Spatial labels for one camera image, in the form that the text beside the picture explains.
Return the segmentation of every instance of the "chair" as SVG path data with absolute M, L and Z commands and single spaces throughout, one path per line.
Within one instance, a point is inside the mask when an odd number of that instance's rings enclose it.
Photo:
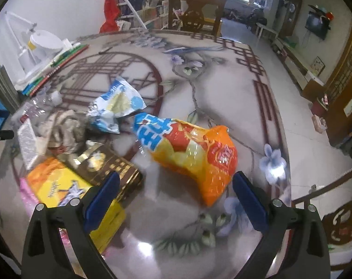
M 169 0 L 168 12 L 168 28 L 173 29 L 173 8 L 178 0 Z M 206 4 L 217 5 L 216 19 L 214 20 L 214 27 L 210 33 L 217 36 L 219 30 L 220 20 L 224 12 L 224 6 L 227 0 L 186 0 L 188 9 L 182 16 L 183 30 L 191 32 L 200 32 L 205 24 L 202 12 L 203 6 Z

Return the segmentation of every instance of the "crumpled wrapper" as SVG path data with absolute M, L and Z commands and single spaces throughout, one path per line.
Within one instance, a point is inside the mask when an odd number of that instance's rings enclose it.
M 53 126 L 39 126 L 41 135 L 48 135 L 48 149 L 54 154 L 69 152 L 74 153 L 84 145 L 86 120 L 85 115 L 75 112 L 74 110 L 59 111 L 52 114 L 49 120 L 53 121 Z
M 119 134 L 117 118 L 146 108 L 141 95 L 125 79 L 117 77 L 107 93 L 89 105 L 87 117 L 91 127 Z

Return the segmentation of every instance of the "orange snack bag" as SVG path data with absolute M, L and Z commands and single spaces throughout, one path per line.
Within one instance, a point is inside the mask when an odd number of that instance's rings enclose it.
M 49 208 L 64 206 L 75 197 L 82 198 L 92 187 L 54 157 L 36 166 L 26 181 L 38 200 Z M 100 253 L 106 249 L 125 218 L 124 209 L 116 199 L 113 200 L 99 227 L 90 232 Z
M 134 132 L 161 165 L 193 178 L 207 206 L 230 183 L 237 167 L 237 149 L 227 127 L 204 129 L 177 119 L 135 115 Z

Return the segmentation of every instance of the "wall-mounted tv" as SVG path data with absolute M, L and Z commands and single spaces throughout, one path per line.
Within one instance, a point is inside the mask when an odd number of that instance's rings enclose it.
M 321 38 L 322 40 L 326 38 L 328 30 L 331 29 L 329 27 L 329 19 L 313 11 L 309 11 L 305 28 L 311 31 L 317 37 Z

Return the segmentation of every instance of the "chip bag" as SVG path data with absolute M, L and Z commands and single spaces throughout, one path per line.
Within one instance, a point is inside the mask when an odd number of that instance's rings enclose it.
M 230 183 L 237 166 L 237 149 L 227 127 L 204 129 L 140 113 L 135 115 L 133 130 L 158 163 L 196 180 L 207 206 Z
M 92 127 L 102 132 L 119 134 L 117 118 L 144 108 L 146 104 L 137 90 L 118 76 L 109 91 L 89 105 L 87 117 Z

